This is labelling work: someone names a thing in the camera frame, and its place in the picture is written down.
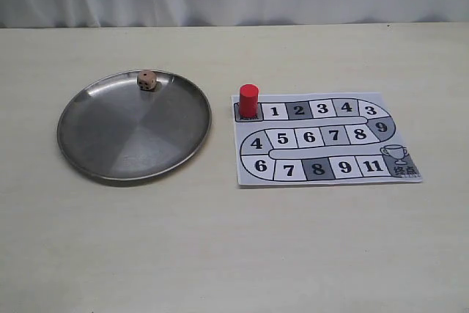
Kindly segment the paper number game board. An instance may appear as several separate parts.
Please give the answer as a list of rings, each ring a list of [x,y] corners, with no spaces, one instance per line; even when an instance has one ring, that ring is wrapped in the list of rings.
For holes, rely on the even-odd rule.
[[[379,92],[260,95],[255,117],[232,96],[241,186],[419,183]]]

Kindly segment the red cylinder game piece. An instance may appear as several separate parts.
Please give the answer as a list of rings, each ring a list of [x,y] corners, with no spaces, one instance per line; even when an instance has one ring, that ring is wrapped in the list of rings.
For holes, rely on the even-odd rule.
[[[239,114],[242,118],[253,118],[257,114],[259,88],[253,84],[244,84],[239,93]]]

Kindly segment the round stainless steel plate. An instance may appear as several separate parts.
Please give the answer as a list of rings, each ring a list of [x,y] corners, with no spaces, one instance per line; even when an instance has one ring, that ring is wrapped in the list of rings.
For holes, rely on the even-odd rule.
[[[176,73],[151,70],[152,91],[129,70],[83,88],[64,108],[56,140],[64,159],[100,183],[132,184],[169,173],[190,160],[210,133],[203,91]]]

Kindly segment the wooden die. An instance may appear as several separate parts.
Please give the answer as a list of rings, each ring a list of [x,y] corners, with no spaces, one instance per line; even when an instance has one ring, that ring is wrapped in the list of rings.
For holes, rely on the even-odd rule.
[[[152,91],[157,86],[157,76],[151,70],[142,70],[137,75],[137,84],[142,90]]]

